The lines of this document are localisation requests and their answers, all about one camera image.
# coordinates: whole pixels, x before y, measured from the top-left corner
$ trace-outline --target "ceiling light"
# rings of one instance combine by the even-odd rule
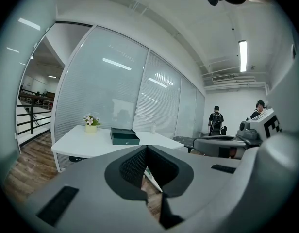
[[[122,64],[120,64],[120,63],[117,63],[117,62],[115,62],[115,61],[112,61],[112,60],[109,60],[109,59],[105,59],[105,58],[102,58],[102,60],[105,61],[105,62],[107,62],[107,63],[113,64],[113,65],[115,65],[115,66],[124,68],[124,69],[126,69],[126,70],[128,70],[128,71],[131,70],[130,67],[124,66],[124,65],[122,65]]]
[[[8,50],[11,50],[11,51],[14,51],[14,52],[17,52],[17,53],[20,53],[19,51],[17,50],[14,50],[14,49],[11,49],[11,48],[7,48]]]
[[[37,24],[35,24],[35,23],[31,22],[31,21],[28,21],[26,19],[19,18],[18,22],[24,23],[24,24],[26,24],[26,25],[28,25],[28,26],[30,26],[32,28],[35,28],[37,30],[41,30],[40,26],[38,26]]]
[[[156,84],[158,84],[158,85],[161,85],[161,86],[164,87],[164,88],[167,88],[167,87],[168,87],[168,86],[164,85],[163,83],[160,83],[159,81],[154,80],[154,79],[152,79],[152,78],[149,78],[149,80],[150,80],[150,81],[153,81],[154,83],[156,83]]]
[[[245,72],[247,70],[247,41],[239,41],[240,48],[240,71]]]
[[[158,77],[159,79],[165,81],[169,85],[174,85],[174,83],[172,83],[169,79],[165,78],[163,75],[161,75],[159,73],[156,73],[155,76]]]

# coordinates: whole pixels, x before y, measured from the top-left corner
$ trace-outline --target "window blinds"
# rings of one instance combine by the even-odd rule
[[[71,62],[55,116],[55,141],[93,113],[101,128],[131,129],[148,49],[95,28]]]
[[[155,122],[157,133],[172,138],[180,87],[181,74],[151,51],[141,83],[133,130],[150,131]]]
[[[197,101],[196,101],[196,116],[193,137],[199,137],[199,132],[202,130],[203,125],[203,114],[204,114],[204,96],[197,90]]]
[[[182,75],[180,106],[175,136],[193,137],[196,90],[196,87]]]

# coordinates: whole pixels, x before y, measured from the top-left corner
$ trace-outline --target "white desk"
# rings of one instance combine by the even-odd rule
[[[135,132],[140,138],[140,145],[160,145],[166,148],[179,150],[184,145],[173,141],[158,133]],[[52,147],[53,156],[56,162],[58,172],[62,172],[65,168],[73,164],[69,157],[91,158],[103,154],[111,153],[132,145],[113,145],[110,137],[110,130],[99,129],[96,133],[86,133],[85,126],[77,125],[67,134],[65,134]],[[147,172],[145,175],[157,187],[158,184]]]

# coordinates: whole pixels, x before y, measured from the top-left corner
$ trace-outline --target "dark green box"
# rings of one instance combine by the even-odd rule
[[[111,128],[111,139],[113,145],[139,145],[140,138],[133,130]]]

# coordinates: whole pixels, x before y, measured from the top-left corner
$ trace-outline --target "potted flower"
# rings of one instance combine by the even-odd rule
[[[91,114],[88,114],[84,116],[83,119],[86,122],[85,132],[87,133],[97,132],[97,127],[101,125],[101,123],[99,123],[99,118],[96,118]]]

